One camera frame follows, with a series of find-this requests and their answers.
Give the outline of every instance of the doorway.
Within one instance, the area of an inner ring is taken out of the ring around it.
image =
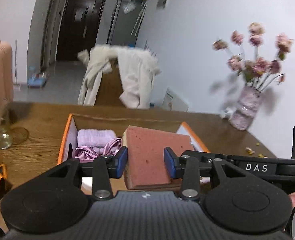
[[[57,11],[60,4],[60,0],[51,0],[49,3],[49,10],[46,15],[43,41],[42,41],[42,52],[41,52],[41,69],[49,67],[53,61],[51,58],[52,50],[52,38],[54,32],[54,25],[57,20]]]
[[[57,45],[57,61],[77,61],[95,46],[105,0],[67,0]]]

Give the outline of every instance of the wooden table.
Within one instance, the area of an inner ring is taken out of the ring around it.
[[[141,118],[148,120],[185,121],[213,153],[245,155],[251,147],[255,155],[274,155],[247,131],[234,129],[227,120],[214,114],[166,112],[162,110],[136,110],[112,107],[65,106],[37,103],[13,103],[16,121],[12,127],[29,131],[26,142],[0,150],[0,164],[8,170],[8,179],[14,187],[36,177],[57,163],[59,147],[70,113],[96,117]],[[0,214],[0,226],[6,230]]]

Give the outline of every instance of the black device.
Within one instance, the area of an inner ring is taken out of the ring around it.
[[[126,147],[92,163],[70,159],[15,188],[1,202],[10,229],[2,239],[291,239],[295,160],[194,151],[177,157],[166,148],[169,175],[183,179],[178,194],[113,196],[109,179],[122,176],[126,161]],[[211,178],[207,195],[200,176]],[[82,177],[93,177],[92,196],[80,190]]]

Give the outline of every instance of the white jacket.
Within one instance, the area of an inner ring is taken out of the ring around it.
[[[93,106],[104,70],[109,71],[110,59],[117,58],[123,93],[120,100],[127,108],[149,108],[154,77],[161,73],[157,59],[147,50],[98,45],[92,48],[90,59],[85,51],[79,59],[87,70],[83,79],[78,105]]]

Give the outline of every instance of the tiled floor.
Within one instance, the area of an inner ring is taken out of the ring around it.
[[[57,62],[49,68],[49,78],[42,89],[15,88],[14,101],[76,105],[85,72],[81,62]]]

